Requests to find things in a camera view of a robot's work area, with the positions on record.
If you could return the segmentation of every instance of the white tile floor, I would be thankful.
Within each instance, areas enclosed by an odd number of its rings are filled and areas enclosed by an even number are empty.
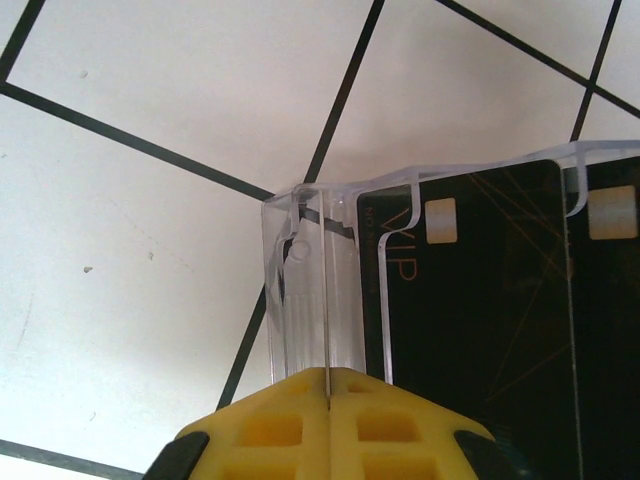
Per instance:
[[[587,78],[612,5],[461,3]],[[2,0],[0,43],[24,5]],[[47,0],[8,81],[277,191],[370,5]],[[635,108],[637,20],[623,0],[599,81]],[[563,143],[584,91],[446,6],[387,2],[320,179]],[[581,138],[634,137],[595,95]],[[217,404],[262,284],[260,203],[6,97],[0,157],[0,438],[144,471]],[[268,382],[263,326],[235,398]]]

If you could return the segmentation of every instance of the black card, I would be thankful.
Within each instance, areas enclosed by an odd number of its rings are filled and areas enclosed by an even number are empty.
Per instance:
[[[585,478],[640,478],[640,158],[588,167],[569,217]]]
[[[420,196],[418,224],[386,248],[394,384],[484,423],[522,478],[579,478],[560,168],[430,180]],[[381,376],[371,245],[407,225],[409,187],[362,195],[358,212],[367,369]]]

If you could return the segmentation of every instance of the yellow plastic object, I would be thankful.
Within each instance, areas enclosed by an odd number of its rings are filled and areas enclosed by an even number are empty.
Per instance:
[[[190,480],[476,480],[454,439],[478,423],[348,369],[289,377],[186,427],[210,441]]]

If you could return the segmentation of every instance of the card chip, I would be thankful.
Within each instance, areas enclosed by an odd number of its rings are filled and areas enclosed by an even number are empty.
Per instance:
[[[591,190],[588,209],[589,237],[592,240],[638,236],[636,189],[633,185]]]
[[[425,202],[424,218],[427,243],[455,243],[458,241],[455,198]]]

